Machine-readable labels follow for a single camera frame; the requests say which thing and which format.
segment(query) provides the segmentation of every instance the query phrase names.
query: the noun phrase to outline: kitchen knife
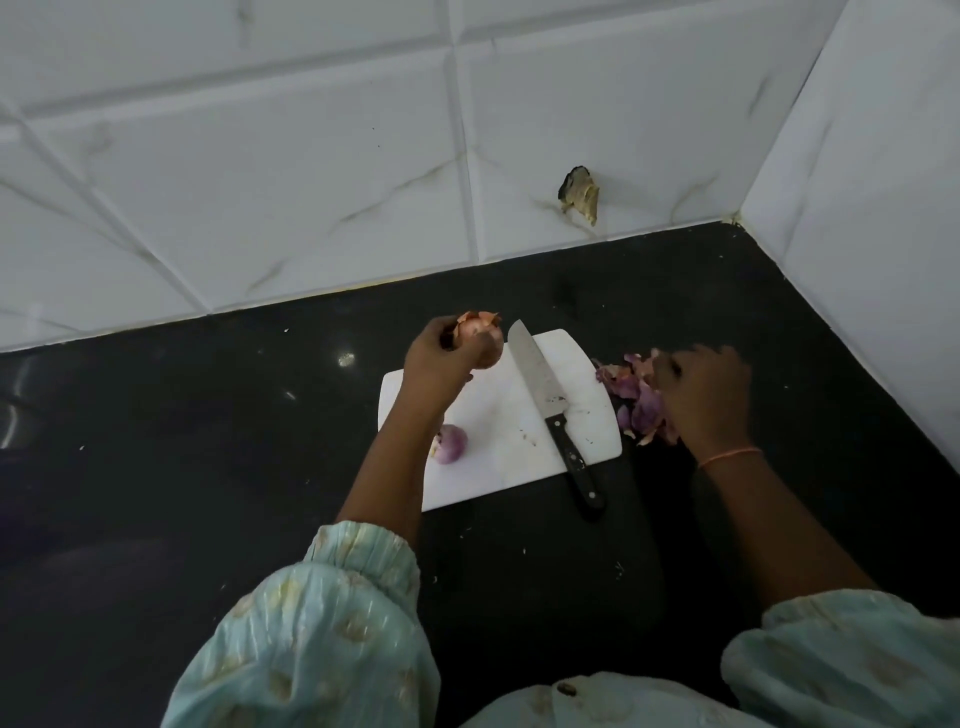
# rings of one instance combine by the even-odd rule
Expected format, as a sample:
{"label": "kitchen knife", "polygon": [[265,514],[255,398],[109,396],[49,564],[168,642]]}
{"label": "kitchen knife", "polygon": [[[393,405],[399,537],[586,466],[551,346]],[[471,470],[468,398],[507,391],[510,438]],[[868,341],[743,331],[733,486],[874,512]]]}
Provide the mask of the kitchen knife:
{"label": "kitchen knife", "polygon": [[566,411],[569,402],[560,382],[557,381],[550,365],[543,358],[543,352],[530,335],[522,321],[514,322],[507,332],[507,343],[514,357],[516,367],[534,398],[540,416],[550,430],[553,442],[564,459],[566,470],[573,478],[576,491],[584,505],[592,511],[602,511],[607,505],[603,494],[593,485],[593,479],[587,470],[583,455],[566,434]]}

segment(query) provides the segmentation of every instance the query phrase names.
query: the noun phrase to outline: bracelet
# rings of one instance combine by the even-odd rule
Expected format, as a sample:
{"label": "bracelet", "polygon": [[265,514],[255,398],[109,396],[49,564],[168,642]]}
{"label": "bracelet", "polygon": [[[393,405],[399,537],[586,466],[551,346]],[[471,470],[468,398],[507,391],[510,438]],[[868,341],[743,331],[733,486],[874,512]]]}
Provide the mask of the bracelet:
{"label": "bracelet", "polygon": [[704,462],[702,462],[698,467],[702,470],[703,468],[705,468],[707,465],[709,465],[710,463],[712,463],[712,462],[715,461],[715,460],[723,460],[725,457],[733,457],[734,455],[742,455],[742,454],[747,453],[747,452],[763,452],[763,450],[761,450],[760,448],[740,448],[740,449],[728,450],[727,452],[721,452],[719,455],[713,455],[713,457],[707,458],[707,459],[704,460]]}

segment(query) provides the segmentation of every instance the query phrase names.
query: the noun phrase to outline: black knife handle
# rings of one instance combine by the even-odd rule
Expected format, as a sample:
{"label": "black knife handle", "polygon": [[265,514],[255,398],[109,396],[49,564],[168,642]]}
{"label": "black knife handle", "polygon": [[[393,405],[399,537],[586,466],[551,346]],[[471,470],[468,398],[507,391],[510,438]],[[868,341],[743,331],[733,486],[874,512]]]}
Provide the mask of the black knife handle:
{"label": "black knife handle", "polygon": [[602,511],[607,506],[607,499],[593,485],[593,478],[590,477],[583,455],[566,434],[566,417],[564,415],[548,417],[545,422],[584,505],[590,510]]}

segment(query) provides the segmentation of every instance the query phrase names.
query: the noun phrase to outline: cutting board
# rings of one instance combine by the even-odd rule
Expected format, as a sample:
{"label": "cutting board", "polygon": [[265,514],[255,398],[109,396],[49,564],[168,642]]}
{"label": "cutting board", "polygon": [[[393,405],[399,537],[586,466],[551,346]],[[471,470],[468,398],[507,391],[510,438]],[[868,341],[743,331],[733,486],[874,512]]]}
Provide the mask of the cutting board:
{"label": "cutting board", "polygon": [[[534,339],[566,392],[566,431],[584,460],[592,465],[618,456],[622,445],[613,406],[587,355],[562,328],[539,333]],[[387,419],[402,380],[402,370],[383,377],[378,428]],[[427,459],[424,511],[566,470],[516,368],[510,344],[504,345],[503,356],[495,365],[473,373],[473,381],[450,405],[444,421],[467,433],[467,451],[449,465]]]}

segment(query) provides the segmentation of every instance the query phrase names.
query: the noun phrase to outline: light blue sleeve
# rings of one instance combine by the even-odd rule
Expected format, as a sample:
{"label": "light blue sleeve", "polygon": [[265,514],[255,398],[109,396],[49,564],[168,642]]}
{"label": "light blue sleeve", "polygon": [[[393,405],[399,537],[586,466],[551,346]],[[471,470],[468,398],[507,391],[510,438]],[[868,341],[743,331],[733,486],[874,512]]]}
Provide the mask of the light blue sleeve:
{"label": "light blue sleeve", "polygon": [[956,725],[960,620],[882,592],[783,602],[721,662],[741,709],[776,726]]}
{"label": "light blue sleeve", "polygon": [[407,543],[368,523],[323,526],[220,622],[162,725],[431,725],[440,675],[417,619]]}

